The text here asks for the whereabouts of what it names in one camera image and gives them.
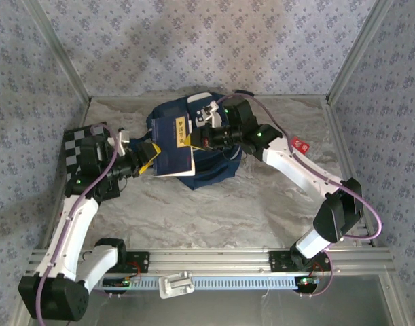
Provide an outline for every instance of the blue book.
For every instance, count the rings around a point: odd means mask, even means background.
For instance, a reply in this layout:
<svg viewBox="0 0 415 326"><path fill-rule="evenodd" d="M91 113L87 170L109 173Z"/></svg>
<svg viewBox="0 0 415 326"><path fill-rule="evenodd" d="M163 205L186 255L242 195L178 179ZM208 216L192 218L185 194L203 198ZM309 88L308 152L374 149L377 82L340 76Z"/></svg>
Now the blue book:
<svg viewBox="0 0 415 326"><path fill-rule="evenodd" d="M187 113L151 121L151 139L161 151L153 161L155 176L195 175L193 149L184 143L191 131L192 125Z"/></svg>

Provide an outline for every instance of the gray marble surface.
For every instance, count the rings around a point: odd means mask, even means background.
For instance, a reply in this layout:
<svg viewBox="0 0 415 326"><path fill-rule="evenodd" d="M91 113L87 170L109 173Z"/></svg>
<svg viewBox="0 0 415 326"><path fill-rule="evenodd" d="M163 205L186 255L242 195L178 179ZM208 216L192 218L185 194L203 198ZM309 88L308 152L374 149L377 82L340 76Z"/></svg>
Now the gray marble surface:
<svg viewBox="0 0 415 326"><path fill-rule="evenodd" d="M85 124L106 121L132 137L147 131L145 118L164 99L103 99L91 103ZM265 98L280 124L310 143L308 157L340 175L319 99ZM268 116L251 103L259 122ZM248 157L234 178L192 191L174 177L151 171L129 179L120 198L101 204L85 247L101 237L123 238L130 248L289 247L310 226L320 202L273 168Z"/></svg>

